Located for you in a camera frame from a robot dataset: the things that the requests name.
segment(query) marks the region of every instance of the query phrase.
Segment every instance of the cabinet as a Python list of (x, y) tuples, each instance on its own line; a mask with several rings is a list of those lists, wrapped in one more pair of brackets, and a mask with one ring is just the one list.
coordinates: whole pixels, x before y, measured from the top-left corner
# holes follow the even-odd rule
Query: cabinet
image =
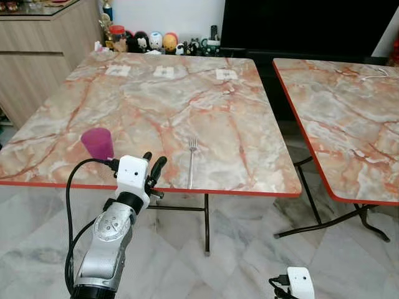
[(102, 39), (96, 0), (51, 14), (0, 14), (0, 107), (20, 128)]

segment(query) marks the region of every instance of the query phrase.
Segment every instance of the marble tabletop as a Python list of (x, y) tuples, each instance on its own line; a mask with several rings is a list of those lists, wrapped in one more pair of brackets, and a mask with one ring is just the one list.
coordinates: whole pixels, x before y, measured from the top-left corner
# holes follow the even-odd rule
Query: marble tabletop
[(274, 59), (330, 196), (399, 205), (399, 69)]
[[(110, 66), (121, 67), (110, 71)], [(64, 187), (94, 127), (112, 132), (115, 157), (168, 158), (164, 191), (296, 197), (301, 185), (261, 79), (249, 59), (91, 53), (0, 152), (0, 184)], [(190, 137), (193, 189), (187, 190)], [(74, 187), (114, 189), (88, 164)]]

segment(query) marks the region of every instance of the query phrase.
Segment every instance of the fork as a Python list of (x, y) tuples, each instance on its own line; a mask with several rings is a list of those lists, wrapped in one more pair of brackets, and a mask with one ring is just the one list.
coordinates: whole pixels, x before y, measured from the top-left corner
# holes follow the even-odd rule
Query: fork
[(188, 173), (188, 185), (187, 185), (187, 188), (188, 189), (192, 189), (193, 188), (194, 152), (197, 150), (197, 146), (198, 146), (197, 137), (191, 137), (188, 145), (190, 147), (191, 155), (190, 155), (190, 170), (189, 170), (189, 173)]

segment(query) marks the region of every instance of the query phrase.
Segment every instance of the black cable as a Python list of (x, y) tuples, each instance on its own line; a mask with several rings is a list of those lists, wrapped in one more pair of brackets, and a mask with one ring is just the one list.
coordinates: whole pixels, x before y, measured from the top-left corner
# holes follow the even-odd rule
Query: black cable
[[(105, 164), (107, 166), (110, 166), (111, 168), (113, 167), (113, 162), (109, 161), (109, 160), (101, 160), (101, 159), (94, 159), (94, 158), (90, 158), (90, 159), (86, 159), (83, 160), (82, 162), (80, 162), (78, 165), (75, 166), (75, 168), (71, 171), (68, 181), (67, 181), (67, 187), (65, 189), (65, 201), (66, 201), (66, 206), (67, 206), (67, 218), (68, 218), (68, 258), (65, 261), (65, 283), (67, 285), (68, 291), (70, 294), (72, 294), (72, 288), (73, 288), (73, 281), (71, 283), (71, 280), (74, 279), (74, 255), (73, 255), (73, 248), (75, 247), (74, 244), (74, 228), (72, 226), (72, 212), (70, 209), (70, 185), (72, 184), (72, 179), (74, 178), (74, 174), (76, 173), (76, 171), (84, 164), (89, 163), (89, 162), (98, 162), (98, 163), (102, 163)], [(84, 229), (82, 229), (78, 236), (80, 237), (85, 230), (87, 230), (90, 227), (90, 225), (86, 225), (84, 227)]]
[(279, 282), (279, 277), (270, 278), (269, 283), (274, 288), (274, 293), (276, 294), (275, 298), (282, 298), (282, 299), (298, 299), (295, 296), (292, 296), (290, 293), (284, 291), (284, 289), (278, 287), (274, 282)]

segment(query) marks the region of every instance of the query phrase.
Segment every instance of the plastic cup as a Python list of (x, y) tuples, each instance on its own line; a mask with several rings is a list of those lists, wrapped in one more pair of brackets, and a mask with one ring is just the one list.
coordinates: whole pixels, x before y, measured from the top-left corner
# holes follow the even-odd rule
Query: plastic cup
[(95, 159), (113, 158), (111, 132), (105, 128), (86, 131), (80, 138), (90, 155)]

